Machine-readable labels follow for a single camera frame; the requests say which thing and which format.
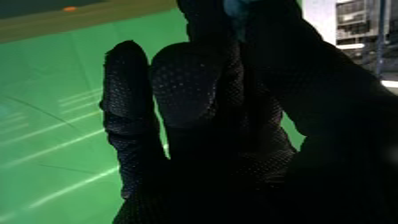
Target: gloved hand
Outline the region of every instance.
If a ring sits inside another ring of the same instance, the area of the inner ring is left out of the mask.
[[[306,136],[286,175],[290,223],[395,223],[398,98],[322,40],[295,0],[226,2],[240,3],[228,14],[245,22],[247,69]]]
[[[219,11],[222,1],[187,0],[180,7],[192,42],[160,51],[151,66],[132,41],[107,54],[102,109],[126,198],[116,223],[254,221],[249,214],[263,215],[261,210],[274,209],[260,197],[281,186],[295,154],[279,103],[253,71],[244,71],[240,43]],[[221,18],[213,27],[208,18]],[[240,202],[245,209],[235,206]]]

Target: green wall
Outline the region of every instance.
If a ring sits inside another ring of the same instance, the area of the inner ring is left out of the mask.
[[[109,224],[119,175],[98,110],[103,55],[187,40],[176,10],[0,45],[0,223]],[[295,145],[302,138],[285,120]]]

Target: ceiling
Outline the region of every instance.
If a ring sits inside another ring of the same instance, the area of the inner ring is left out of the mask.
[[[176,7],[176,0],[0,0],[0,43],[130,19]]]
[[[0,19],[27,16],[38,13],[61,11],[68,6],[86,6],[105,2],[105,0],[2,0]]]

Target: light fixture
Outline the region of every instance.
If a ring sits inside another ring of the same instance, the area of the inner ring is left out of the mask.
[[[398,82],[396,82],[396,81],[382,80],[382,85],[384,85],[388,88],[398,88]]]
[[[338,4],[343,4],[343,3],[347,3],[347,2],[352,2],[354,0],[338,0],[336,2],[338,2]]]
[[[364,44],[347,44],[347,45],[338,45],[338,48],[341,50],[354,50],[364,48]]]

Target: finger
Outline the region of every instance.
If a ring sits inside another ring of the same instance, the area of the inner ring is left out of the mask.
[[[213,49],[203,43],[181,43],[169,46],[153,59],[151,84],[173,159],[178,155],[205,155],[203,150],[217,145],[212,141],[224,56]]]
[[[178,0],[178,7],[189,21],[190,41],[224,39],[231,35],[224,0]]]
[[[157,179],[167,161],[153,111],[148,59],[134,41],[118,44],[107,54],[102,109],[128,197],[142,183]]]
[[[297,150],[281,126],[283,107],[254,73],[247,69],[245,106],[249,111],[253,149],[261,154],[272,154],[281,151],[293,154]]]

